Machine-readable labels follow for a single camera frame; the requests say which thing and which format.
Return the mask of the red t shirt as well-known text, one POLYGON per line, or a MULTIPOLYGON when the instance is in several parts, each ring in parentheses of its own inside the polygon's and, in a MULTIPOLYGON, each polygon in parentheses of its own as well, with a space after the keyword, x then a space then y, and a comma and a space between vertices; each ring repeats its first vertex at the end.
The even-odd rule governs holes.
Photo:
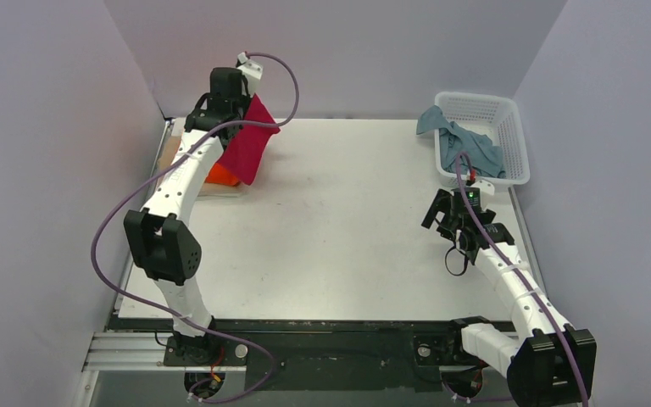
POLYGON ((245 125, 231 140, 217 163, 237 176, 242 184, 252 185, 259 172, 266 146, 271 137, 279 131, 278 127, 245 125))

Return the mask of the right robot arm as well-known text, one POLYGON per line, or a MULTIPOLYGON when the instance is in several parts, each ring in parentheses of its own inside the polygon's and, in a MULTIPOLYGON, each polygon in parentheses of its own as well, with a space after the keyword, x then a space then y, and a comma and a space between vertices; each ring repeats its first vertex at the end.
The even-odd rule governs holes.
POLYGON ((465 263, 477 268, 509 314, 517 336, 492 323, 470 319, 445 343, 447 356, 464 364, 476 357, 507 381, 519 406, 586 406, 592 396, 597 343, 576 329, 531 275, 508 228, 481 206, 481 189, 437 191, 422 226, 436 228, 465 263))

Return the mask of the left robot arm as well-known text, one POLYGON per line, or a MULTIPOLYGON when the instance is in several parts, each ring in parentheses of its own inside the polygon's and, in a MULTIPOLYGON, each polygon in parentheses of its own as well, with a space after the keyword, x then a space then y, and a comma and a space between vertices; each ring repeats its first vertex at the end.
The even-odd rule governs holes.
POLYGON ((188 228, 192 208, 210 170, 237 134, 224 128, 209 136, 217 125, 244 118, 263 69, 255 63, 211 71, 210 90, 186 117, 181 142, 174 157, 183 164, 166 174, 140 211, 124 219, 125 234, 134 262, 175 311, 175 352, 200 365, 220 357, 220 340, 206 333, 214 324, 195 279, 202 249, 188 228))

